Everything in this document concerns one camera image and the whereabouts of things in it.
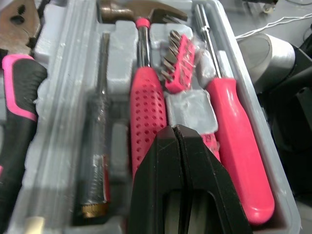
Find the pink plastic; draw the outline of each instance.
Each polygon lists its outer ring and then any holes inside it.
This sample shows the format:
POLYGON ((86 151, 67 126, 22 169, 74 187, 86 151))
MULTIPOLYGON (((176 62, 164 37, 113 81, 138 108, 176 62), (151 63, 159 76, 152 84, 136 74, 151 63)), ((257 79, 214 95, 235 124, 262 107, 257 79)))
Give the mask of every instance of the pink plastic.
POLYGON ((253 129, 237 97, 236 80, 215 78, 207 91, 219 125, 215 136, 221 163, 231 176, 249 222, 263 224, 274 212, 274 198, 253 129))
POLYGON ((136 28, 140 28, 140 27, 147 27, 147 28, 150 28, 151 26, 151 23, 148 19, 146 18, 139 18, 137 21, 136 21, 136 28))
POLYGON ((6 106, 10 112, 17 116, 25 117, 33 121, 37 121, 35 114, 23 110, 17 106, 15 101, 15 93, 13 86, 13 65, 16 61, 20 59, 32 59, 29 55, 7 55, 2 60, 2 68, 4 70, 4 89, 5 89, 5 99, 6 106))
POLYGON ((168 71, 174 80, 166 80, 165 83, 168 91, 173 94, 189 90, 191 87, 195 46, 185 35, 182 35, 178 52, 177 62, 174 65, 175 72, 168 71))
POLYGON ((215 138, 215 135, 212 134, 204 134, 201 135, 201 138, 203 138, 204 144, 210 151, 214 154, 216 159, 220 161, 220 155, 219 155, 219 144, 215 138))
POLYGON ((167 126, 163 92, 151 67, 137 70, 130 94, 133 179, 156 133, 167 126))

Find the pink screwdriver handle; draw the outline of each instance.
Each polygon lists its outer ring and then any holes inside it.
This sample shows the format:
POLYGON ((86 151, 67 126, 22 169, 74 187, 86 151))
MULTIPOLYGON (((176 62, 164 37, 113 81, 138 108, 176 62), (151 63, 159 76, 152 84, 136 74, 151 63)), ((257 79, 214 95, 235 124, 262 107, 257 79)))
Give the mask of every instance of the pink screwdriver handle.
POLYGON ((134 178, 157 132, 167 126, 165 100, 153 68, 140 67, 136 71, 130 94, 130 108, 134 178))
POLYGON ((207 86, 219 129, 220 159, 229 172, 247 219, 260 225, 270 219, 274 198, 247 114, 236 93, 236 80, 215 78, 207 86))

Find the pink bit holder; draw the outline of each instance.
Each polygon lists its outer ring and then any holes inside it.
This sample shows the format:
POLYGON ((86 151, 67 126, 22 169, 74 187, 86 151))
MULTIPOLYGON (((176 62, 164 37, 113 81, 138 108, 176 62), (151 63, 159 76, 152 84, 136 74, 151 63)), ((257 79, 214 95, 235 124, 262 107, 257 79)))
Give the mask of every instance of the pink bit holder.
POLYGON ((183 34, 178 48, 177 62, 174 64, 175 72, 168 71, 173 78, 166 80, 165 86, 169 92, 176 94, 191 87, 192 73, 194 67, 195 46, 183 34))

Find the hammer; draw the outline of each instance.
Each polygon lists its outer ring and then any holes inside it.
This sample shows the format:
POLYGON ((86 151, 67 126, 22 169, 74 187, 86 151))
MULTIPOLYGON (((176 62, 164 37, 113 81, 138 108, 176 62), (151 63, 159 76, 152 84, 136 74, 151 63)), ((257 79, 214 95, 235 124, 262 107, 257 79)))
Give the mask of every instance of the hammer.
POLYGON ((149 48, 149 28, 151 23, 177 23, 175 19, 187 20, 187 14, 166 4, 156 1, 134 0, 121 5, 112 0, 100 2, 103 22, 131 20, 138 29, 138 66, 151 67, 149 48))
POLYGON ((171 6, 155 1, 134 0, 119 5, 113 1, 100 4, 104 22, 131 20, 138 29, 138 69, 130 94, 132 173, 150 149, 159 130, 167 126, 165 101, 156 71, 151 67, 149 28, 151 23, 187 20, 187 15, 171 6))

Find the metal rod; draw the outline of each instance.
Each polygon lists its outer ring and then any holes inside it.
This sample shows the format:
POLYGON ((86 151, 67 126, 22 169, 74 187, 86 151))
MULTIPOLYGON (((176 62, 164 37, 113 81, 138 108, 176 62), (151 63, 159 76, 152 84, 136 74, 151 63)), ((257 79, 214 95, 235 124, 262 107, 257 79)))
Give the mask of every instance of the metal rod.
POLYGON ((196 18, 200 33, 203 39, 205 40, 208 50, 213 59, 216 74, 219 78, 221 78, 221 72, 220 72, 218 60, 216 58, 214 47, 213 47, 213 44, 209 35, 210 27, 208 24, 205 8, 202 4, 198 4, 195 6, 195 18, 196 18))
POLYGON ((151 67, 151 48, 149 45, 149 29, 147 27, 138 28, 138 66, 151 67))

